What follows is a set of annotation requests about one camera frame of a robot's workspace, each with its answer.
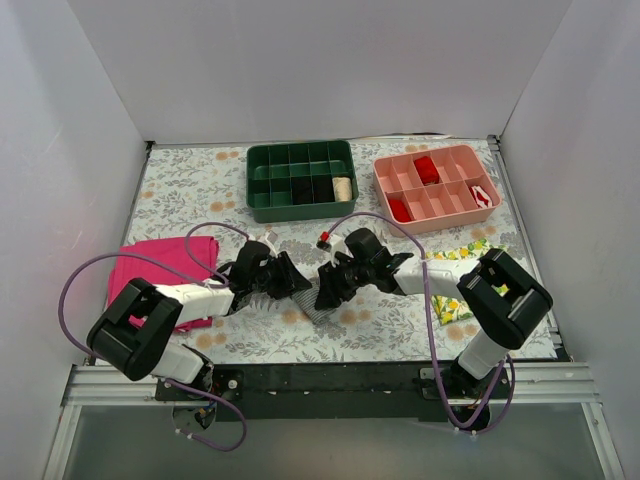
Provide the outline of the grey striped boxer underwear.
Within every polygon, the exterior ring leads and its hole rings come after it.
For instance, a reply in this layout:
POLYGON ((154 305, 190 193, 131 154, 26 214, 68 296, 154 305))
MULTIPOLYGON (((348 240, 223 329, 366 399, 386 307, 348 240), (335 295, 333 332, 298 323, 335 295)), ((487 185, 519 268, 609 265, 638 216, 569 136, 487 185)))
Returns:
POLYGON ((314 325, 326 323, 336 311, 335 308, 324 310, 316 308, 315 303, 318 298, 319 291, 319 285, 317 283, 313 283, 311 288, 304 291, 298 291, 291 295, 292 300, 314 325))

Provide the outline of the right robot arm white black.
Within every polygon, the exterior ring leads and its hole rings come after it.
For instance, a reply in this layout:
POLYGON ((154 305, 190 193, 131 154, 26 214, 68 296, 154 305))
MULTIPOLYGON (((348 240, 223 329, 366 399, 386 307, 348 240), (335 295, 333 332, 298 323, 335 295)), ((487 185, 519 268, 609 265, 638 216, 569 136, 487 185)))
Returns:
POLYGON ((318 269, 317 288, 301 302, 307 315, 325 319, 361 287, 397 296, 443 296, 464 301, 480 329, 443 373, 447 392, 475 397, 507 353, 522 347, 551 310, 553 300, 504 250, 479 259, 438 260, 391 253, 367 228, 347 237, 324 232, 317 242, 330 259, 318 269))

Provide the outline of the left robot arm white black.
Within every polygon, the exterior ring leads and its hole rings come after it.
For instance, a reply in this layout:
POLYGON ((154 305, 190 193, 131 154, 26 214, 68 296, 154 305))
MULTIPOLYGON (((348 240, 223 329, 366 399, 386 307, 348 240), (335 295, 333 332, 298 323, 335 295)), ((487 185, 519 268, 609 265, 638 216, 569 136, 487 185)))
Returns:
POLYGON ((265 241, 245 243, 235 261, 223 265, 227 279, 181 285, 130 280, 87 336, 87 346, 132 381, 148 375, 172 379, 193 400, 213 386, 213 365, 203 354, 171 340, 183 322, 225 317, 244 308, 255 294, 275 300, 312 288, 285 252, 265 241))

